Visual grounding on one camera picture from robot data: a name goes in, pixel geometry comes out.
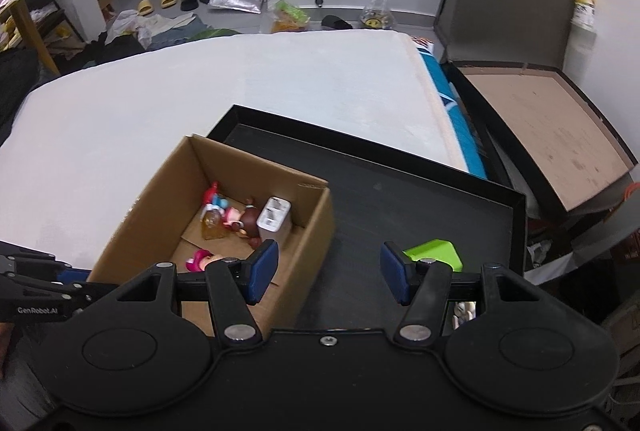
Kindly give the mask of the white bottle yellow cap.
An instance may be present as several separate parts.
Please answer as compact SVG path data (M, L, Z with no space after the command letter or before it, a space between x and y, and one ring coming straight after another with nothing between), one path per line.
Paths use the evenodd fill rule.
M575 0L572 24L592 30L596 20L596 0Z

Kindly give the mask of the black slipper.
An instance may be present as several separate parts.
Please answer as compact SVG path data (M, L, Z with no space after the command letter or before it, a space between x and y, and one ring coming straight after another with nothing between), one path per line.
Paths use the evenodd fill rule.
M199 0L181 0L180 1L180 9L183 12L192 12L192 10L198 9L200 5Z

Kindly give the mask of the black case with brown board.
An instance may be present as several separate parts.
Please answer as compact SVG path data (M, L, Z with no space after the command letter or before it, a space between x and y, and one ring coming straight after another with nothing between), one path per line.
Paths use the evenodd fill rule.
M629 174L638 159L561 70L524 62L442 65L466 110L515 164L540 213L563 220Z

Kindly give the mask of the magenta dinosaur figurine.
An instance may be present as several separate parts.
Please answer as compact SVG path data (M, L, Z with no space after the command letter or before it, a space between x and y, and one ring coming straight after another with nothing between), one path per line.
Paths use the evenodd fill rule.
M204 272L206 266L210 263L214 262L224 262L228 265L234 265L239 263L238 258L224 257L223 255L214 255L212 252L209 252L205 249L200 249L194 252L192 258L187 259L184 266L186 266L186 270L190 273L201 273Z

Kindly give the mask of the black shallow tray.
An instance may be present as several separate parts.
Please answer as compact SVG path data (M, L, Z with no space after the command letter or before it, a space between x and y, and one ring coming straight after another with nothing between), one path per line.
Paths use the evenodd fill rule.
M335 233L300 311L299 329L374 328L404 313L380 272L382 243L454 244L467 272L485 262L522 273L525 198L519 192L398 149L328 128L233 106L216 142L323 178Z

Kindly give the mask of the silver foil bag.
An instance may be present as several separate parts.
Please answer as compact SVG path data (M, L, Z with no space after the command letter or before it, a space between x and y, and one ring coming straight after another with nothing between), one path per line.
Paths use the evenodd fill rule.
M260 15L262 0L208 0L211 9L233 10L234 12Z

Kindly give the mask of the brown-haired girl figurine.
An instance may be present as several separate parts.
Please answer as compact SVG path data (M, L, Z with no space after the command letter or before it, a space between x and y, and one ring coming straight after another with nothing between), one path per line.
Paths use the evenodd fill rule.
M252 249L257 249L262 244L257 220L260 211L257 209L253 197L245 199L243 210L228 206L224 210L224 227L244 239Z

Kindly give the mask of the brown cardboard box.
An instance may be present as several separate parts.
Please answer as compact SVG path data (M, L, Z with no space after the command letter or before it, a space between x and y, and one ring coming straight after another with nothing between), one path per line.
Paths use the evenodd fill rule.
M292 229L279 247L277 273L250 313L263 333L293 327L334 235L329 185L199 135L183 137L143 189L93 266L90 281L122 285L157 262L175 263L183 272L200 249L248 258L254 249L222 219L228 206L243 210L247 197L260 212L270 197L292 204Z

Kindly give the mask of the white power adapter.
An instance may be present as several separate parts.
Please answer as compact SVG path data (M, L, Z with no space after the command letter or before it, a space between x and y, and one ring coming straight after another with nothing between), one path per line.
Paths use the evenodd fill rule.
M283 198L270 197L256 225L262 240L272 239L283 248L292 229L292 204Z

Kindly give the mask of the green plastic block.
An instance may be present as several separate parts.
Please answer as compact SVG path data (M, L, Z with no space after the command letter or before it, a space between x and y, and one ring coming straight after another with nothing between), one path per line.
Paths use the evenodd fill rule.
M405 255L412 261L433 260L448 264L456 273L463 271L463 263L454 244L448 240L433 239L419 246L406 249Z

